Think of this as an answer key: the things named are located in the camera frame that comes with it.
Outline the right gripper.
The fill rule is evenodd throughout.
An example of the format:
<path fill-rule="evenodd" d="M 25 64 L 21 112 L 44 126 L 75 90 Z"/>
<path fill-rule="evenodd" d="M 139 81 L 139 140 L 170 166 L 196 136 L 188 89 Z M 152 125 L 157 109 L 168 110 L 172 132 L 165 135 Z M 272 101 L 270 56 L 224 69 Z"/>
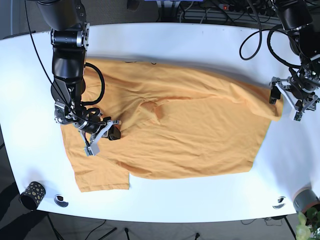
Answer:
<path fill-rule="evenodd" d="M 99 152 L 98 141 L 101 138 L 110 141 L 119 140 L 122 136 L 118 125 L 121 124 L 120 120 L 111 120 L 110 117 L 105 117 L 102 121 L 103 125 L 94 127 L 93 123 L 85 120 L 81 125 L 75 123 L 75 127 L 80 132 L 81 138 L 85 143 L 84 152 L 89 156 L 96 156 Z"/>

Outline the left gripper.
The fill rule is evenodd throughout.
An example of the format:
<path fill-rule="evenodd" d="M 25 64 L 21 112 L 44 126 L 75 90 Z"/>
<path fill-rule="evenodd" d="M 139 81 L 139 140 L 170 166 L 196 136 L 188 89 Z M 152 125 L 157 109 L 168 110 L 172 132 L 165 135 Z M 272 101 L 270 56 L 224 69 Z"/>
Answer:
<path fill-rule="evenodd" d="M 317 81 L 293 76 L 286 79 L 273 77 L 269 85 L 269 103 L 275 105 L 277 100 L 284 97 L 291 106 L 290 118 L 294 121 L 301 121 L 306 111 L 315 111 L 320 102 L 316 94 L 320 88 Z"/>

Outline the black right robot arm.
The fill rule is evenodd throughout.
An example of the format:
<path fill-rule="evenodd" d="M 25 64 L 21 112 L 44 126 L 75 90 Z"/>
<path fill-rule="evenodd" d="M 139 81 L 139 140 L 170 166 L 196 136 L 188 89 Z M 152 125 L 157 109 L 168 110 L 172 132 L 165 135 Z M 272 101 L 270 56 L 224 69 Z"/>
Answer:
<path fill-rule="evenodd" d="M 40 0 L 37 6 L 50 26 L 50 41 L 53 49 L 51 95 L 55 101 L 54 117 L 60 125 L 73 125 L 81 134 L 87 156 L 99 153 L 101 138 L 118 140 L 121 132 L 118 120 L 102 117 L 96 105 L 105 93 L 102 72 L 86 61 L 89 46 L 90 24 L 84 5 L 80 0 Z M 82 101 L 86 83 L 85 68 L 98 73 L 101 91 L 96 100 Z"/>

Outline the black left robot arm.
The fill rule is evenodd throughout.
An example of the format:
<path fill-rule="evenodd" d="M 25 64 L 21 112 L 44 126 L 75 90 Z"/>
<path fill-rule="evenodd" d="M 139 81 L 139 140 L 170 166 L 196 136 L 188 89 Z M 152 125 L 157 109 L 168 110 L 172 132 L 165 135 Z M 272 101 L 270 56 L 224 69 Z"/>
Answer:
<path fill-rule="evenodd" d="M 308 6 L 303 0 L 273 0 L 271 7 L 280 24 L 267 30 L 267 48 L 271 55 L 288 67 L 286 79 L 273 77 L 269 103 L 274 105 L 281 97 L 289 102 L 291 119 L 300 121 L 306 111 L 315 111 L 320 98 L 315 93 L 320 87 L 320 33 L 315 30 Z M 291 64 L 279 57 L 271 46 L 273 33 L 286 35 L 290 48 L 300 59 L 300 64 Z"/>

